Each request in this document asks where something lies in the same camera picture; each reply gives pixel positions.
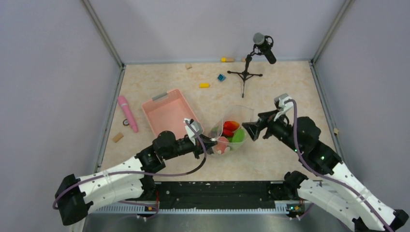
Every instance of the small blue block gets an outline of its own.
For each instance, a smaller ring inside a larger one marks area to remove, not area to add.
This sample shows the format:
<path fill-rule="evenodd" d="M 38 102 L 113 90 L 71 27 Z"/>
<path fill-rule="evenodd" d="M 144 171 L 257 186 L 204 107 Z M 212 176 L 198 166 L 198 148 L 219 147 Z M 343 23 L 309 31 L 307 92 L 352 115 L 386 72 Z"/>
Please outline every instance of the small blue block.
<path fill-rule="evenodd" d="M 224 81 L 226 79 L 226 76 L 224 76 L 224 75 L 222 75 L 222 74 L 219 74 L 219 76 L 218 76 L 218 80 L 219 81 Z"/>

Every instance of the microphone stand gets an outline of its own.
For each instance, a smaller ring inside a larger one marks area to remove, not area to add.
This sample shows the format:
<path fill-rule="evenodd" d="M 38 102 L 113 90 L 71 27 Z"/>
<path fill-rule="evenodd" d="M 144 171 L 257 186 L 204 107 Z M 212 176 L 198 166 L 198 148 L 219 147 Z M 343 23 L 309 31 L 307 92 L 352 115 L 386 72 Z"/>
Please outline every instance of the microphone stand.
<path fill-rule="evenodd" d="M 249 67 L 249 63 L 252 61 L 252 56 L 254 55 L 261 55 L 260 53 L 255 53 L 255 51 L 252 51 L 251 53 L 249 53 L 246 58 L 245 58 L 245 70 L 243 72 L 231 72 L 228 71 L 229 74 L 231 73 L 236 73 L 238 74 L 238 76 L 242 79 L 243 83 L 243 88 L 242 88 L 242 98 L 244 97 L 244 93 L 245 93 L 245 81 L 249 80 L 251 77 L 253 76 L 262 76 L 262 74 L 254 74 L 254 73 L 249 73 L 248 72 L 248 67 Z"/>

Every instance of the red toy food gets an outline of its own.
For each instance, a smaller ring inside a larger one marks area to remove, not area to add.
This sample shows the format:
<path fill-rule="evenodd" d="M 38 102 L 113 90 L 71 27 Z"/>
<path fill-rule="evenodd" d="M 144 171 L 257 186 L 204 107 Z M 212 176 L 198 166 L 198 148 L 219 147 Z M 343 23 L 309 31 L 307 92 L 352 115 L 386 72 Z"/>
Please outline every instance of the red toy food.
<path fill-rule="evenodd" d="M 233 137 L 233 136 L 234 136 L 234 133 L 233 133 L 232 131 L 230 131 L 230 130 L 223 129 L 222 135 L 225 136 L 225 137 Z"/>
<path fill-rule="evenodd" d="M 235 121 L 226 121 L 223 123 L 223 128 L 233 132 L 239 128 L 239 123 Z"/>

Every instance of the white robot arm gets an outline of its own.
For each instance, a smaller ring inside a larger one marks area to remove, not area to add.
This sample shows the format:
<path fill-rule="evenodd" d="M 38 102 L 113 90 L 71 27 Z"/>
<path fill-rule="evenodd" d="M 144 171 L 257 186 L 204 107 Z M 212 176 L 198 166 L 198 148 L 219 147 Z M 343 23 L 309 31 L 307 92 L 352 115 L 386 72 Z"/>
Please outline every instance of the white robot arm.
<path fill-rule="evenodd" d="M 266 128 L 264 139 L 272 135 L 278 138 L 298 153 L 305 168 L 337 191 L 337 194 L 329 192 L 318 182 L 294 171 L 287 173 L 283 182 L 289 199 L 308 200 L 355 232 L 393 232 L 407 222 L 409 216 L 406 212 L 383 204 L 356 179 L 336 152 L 319 141 L 321 131 L 309 117 L 295 117 L 294 125 L 289 124 L 286 112 L 296 108 L 291 97 L 287 94 L 279 96 L 275 99 L 275 106 L 277 110 L 258 114 L 258 121 L 243 123 L 243 128 L 254 141 Z M 190 126 L 197 133 L 202 132 L 200 125 L 192 120 Z M 186 129 L 187 135 L 179 140 L 170 131 L 162 132 L 151 146 L 100 173 L 80 178 L 75 178 L 74 174 L 65 177 L 55 195 L 58 207 L 53 205 L 59 210 L 63 225 L 83 222 L 87 214 L 114 202 L 149 199 L 155 189 L 152 174 L 165 167 L 164 160 L 190 152 L 199 158 L 199 154 L 204 152 L 194 133 L 188 127 Z M 217 144 L 202 134 L 200 138 L 207 151 Z"/>
<path fill-rule="evenodd" d="M 260 131 L 267 128 L 264 139 L 275 136 L 299 155 L 299 161 L 338 195 L 332 194 L 299 172 L 285 176 L 291 198 L 309 200 L 342 221 L 352 231 L 394 231 L 406 223 L 409 216 L 394 210 L 377 199 L 350 172 L 340 156 L 319 141 L 320 129 L 309 117 L 297 118 L 296 102 L 283 94 L 275 99 L 277 110 L 258 114 L 256 122 L 242 126 L 255 141 Z M 285 113 L 295 107 L 294 125 Z"/>

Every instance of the cable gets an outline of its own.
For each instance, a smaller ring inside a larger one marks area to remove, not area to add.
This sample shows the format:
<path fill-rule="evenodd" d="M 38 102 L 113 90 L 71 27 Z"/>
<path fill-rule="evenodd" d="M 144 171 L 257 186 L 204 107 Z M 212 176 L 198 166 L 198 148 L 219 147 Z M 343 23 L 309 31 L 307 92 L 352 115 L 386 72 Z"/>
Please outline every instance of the cable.
<path fill-rule="evenodd" d="M 310 203 L 308 209 L 307 209 L 301 216 L 295 217 L 295 218 L 297 218 L 297 219 L 300 221 L 302 218 L 304 218 L 304 217 L 312 210 L 312 208 L 313 208 L 314 205 L 315 205 L 314 203 Z M 295 219 L 294 217 L 288 217 L 288 216 L 286 216 L 286 217 L 273 216 L 273 217 L 274 217 L 274 218 L 280 218 L 280 219 L 286 219 L 286 220 L 290 220 L 290 221 L 292 221 L 293 219 Z"/>
<path fill-rule="evenodd" d="M 150 216 L 150 217 L 147 217 L 146 218 L 147 220 L 155 218 L 158 215 L 159 211 L 160 211 L 160 209 L 157 206 L 152 206 L 150 204 L 143 204 L 143 203 L 136 203 L 136 202 L 126 202 L 126 201 L 119 201 L 119 203 L 132 204 L 132 205 L 138 205 L 138 206 L 143 206 L 143 207 L 151 207 L 151 208 L 155 209 L 155 214 Z"/>
<path fill-rule="evenodd" d="M 285 120 L 286 120 L 286 126 L 288 126 L 289 125 L 289 118 L 286 116 L 286 115 L 283 115 L 284 116 L 284 118 L 285 118 Z"/>
<path fill-rule="evenodd" d="M 336 184 L 339 184 L 339 185 L 341 185 L 341 186 L 347 188 L 348 190 L 352 191 L 356 196 L 358 196 L 358 197 L 365 203 L 365 205 L 367 205 L 367 206 L 369 207 L 369 209 L 371 210 L 371 212 L 377 217 L 377 219 L 380 220 L 380 222 L 384 225 L 384 227 L 385 227 L 389 232 L 395 232 L 395 231 L 390 227 L 390 225 L 388 225 L 387 222 L 380 216 L 380 214 L 375 210 L 375 208 L 374 208 L 358 191 L 356 191 L 354 188 L 350 187 L 348 184 L 346 184 L 346 183 L 344 183 L 344 182 L 342 182 L 342 181 L 339 181 L 339 180 L 336 180 L 336 179 L 333 179 L 333 178 L 331 178 L 331 177 L 328 177 L 328 176 L 325 176 L 325 175 L 322 175 L 322 174 L 318 173 L 317 171 L 313 170 L 313 169 L 306 163 L 306 161 L 303 159 L 302 154 L 300 154 L 300 151 L 299 151 L 299 149 L 298 149 L 299 143 L 298 143 L 298 141 L 297 141 L 297 106 L 296 106 L 296 101 L 293 100 L 293 99 L 290 99 L 290 100 L 287 100 L 285 103 L 288 103 L 288 102 L 292 102 L 292 103 L 293 103 L 293 111 L 294 111 L 294 114 L 293 114 L 293 141 L 294 141 L 294 144 L 295 144 L 295 148 L 296 148 L 297 155 L 298 155 L 300 161 L 302 162 L 302 164 L 306 167 L 306 169 L 308 169 L 311 173 L 315 174 L 316 176 L 318 176 L 318 177 L 320 177 L 320 178 L 323 178 L 323 179 L 325 179 L 325 180 L 332 181 L 332 182 L 334 182 L 334 183 L 336 183 Z"/>
<path fill-rule="evenodd" d="M 204 142 L 202 141 L 200 135 L 198 134 L 198 132 L 196 132 L 196 130 L 194 130 L 194 128 L 192 128 L 192 126 L 189 124 L 188 121 L 185 121 L 185 123 L 187 124 L 187 126 L 189 127 L 189 129 L 195 134 L 195 137 L 198 139 L 199 143 L 200 143 L 201 146 L 202 146 L 202 150 L 204 151 L 204 158 L 202 159 L 202 162 L 198 165 L 198 167 L 196 167 L 195 169 L 193 169 L 193 170 L 191 170 L 191 171 L 189 171 L 189 172 L 187 172 L 187 173 L 181 173 L 181 174 L 159 174 L 159 173 L 146 173 L 146 172 L 142 172 L 142 171 L 118 171 L 118 172 L 108 173 L 108 175 L 118 175 L 118 174 L 143 174 L 143 175 L 151 175 L 151 176 L 175 177 L 175 176 L 189 175 L 189 174 L 192 174 L 192 173 L 196 172 L 197 170 L 199 170 L 199 169 L 205 164 L 205 161 L 206 161 L 206 147 L 205 147 L 205 144 L 204 144 Z M 57 202 L 62 198 L 62 196 L 64 196 L 67 192 L 69 192 L 69 191 L 72 190 L 73 188 L 75 188 L 75 187 L 77 187 L 77 186 L 79 186 L 79 185 L 82 185 L 82 184 L 84 184 L 84 183 L 87 183 L 87 182 L 90 182 L 90 181 L 93 181 L 93 180 L 96 180 L 96 179 L 103 178 L 103 177 L 104 177 L 104 175 L 97 175 L 97 176 L 94 176 L 94 177 L 92 177 L 92 178 L 90 178 L 90 179 L 82 180 L 82 181 L 79 181 L 79 182 L 77 182 L 77 183 L 71 185 L 70 187 L 68 187 L 67 189 L 65 189 L 62 193 L 60 193 L 60 194 L 56 197 L 56 199 L 55 199 L 54 202 L 53 202 L 53 209 L 59 209 L 59 208 L 56 206 L 56 205 L 57 205 Z"/>

